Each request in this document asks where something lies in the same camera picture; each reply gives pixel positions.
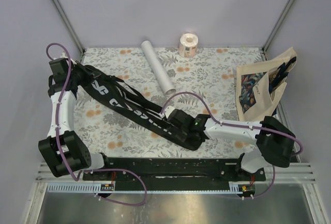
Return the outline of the white shuttlecock tube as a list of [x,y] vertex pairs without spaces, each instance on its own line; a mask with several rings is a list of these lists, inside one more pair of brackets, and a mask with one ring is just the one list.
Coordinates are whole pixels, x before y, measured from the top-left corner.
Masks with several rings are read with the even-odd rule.
[[176,89],[173,86],[165,68],[161,64],[151,42],[148,40],[142,42],[141,48],[164,95],[169,97],[176,93]]

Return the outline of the black racket bag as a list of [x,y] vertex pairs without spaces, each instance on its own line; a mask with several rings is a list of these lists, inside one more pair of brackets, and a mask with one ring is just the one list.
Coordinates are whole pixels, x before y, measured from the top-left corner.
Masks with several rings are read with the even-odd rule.
[[124,88],[121,85],[124,83],[122,79],[107,75],[91,65],[86,65],[86,67],[95,71],[96,78],[90,83],[81,83],[79,80],[80,86],[105,107],[191,151],[196,151],[207,139],[201,128],[194,127],[195,119],[191,124],[188,136],[172,135],[169,131],[172,125],[167,122],[166,118],[158,115],[161,112],[161,106],[147,100],[133,87],[130,90]]

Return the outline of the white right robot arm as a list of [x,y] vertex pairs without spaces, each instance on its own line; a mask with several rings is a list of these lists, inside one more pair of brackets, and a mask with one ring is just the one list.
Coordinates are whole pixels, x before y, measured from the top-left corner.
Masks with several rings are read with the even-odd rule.
[[191,151],[196,151],[207,139],[228,139],[254,145],[254,150],[244,153],[235,174],[248,180],[258,169],[272,165],[287,168],[293,156],[295,134],[271,116],[262,121],[215,121],[210,115],[196,117],[169,106],[164,119],[175,128],[170,131],[170,141]]

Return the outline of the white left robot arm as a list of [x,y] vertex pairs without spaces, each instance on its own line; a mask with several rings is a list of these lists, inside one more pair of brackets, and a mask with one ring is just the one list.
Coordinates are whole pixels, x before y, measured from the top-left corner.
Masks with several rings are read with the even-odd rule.
[[74,108],[79,86],[87,86],[100,74],[87,69],[79,62],[61,57],[49,62],[48,95],[52,102],[50,130],[38,149],[55,177],[72,175],[75,171],[94,170],[101,180],[112,175],[112,167],[106,164],[103,153],[92,154],[74,131]]

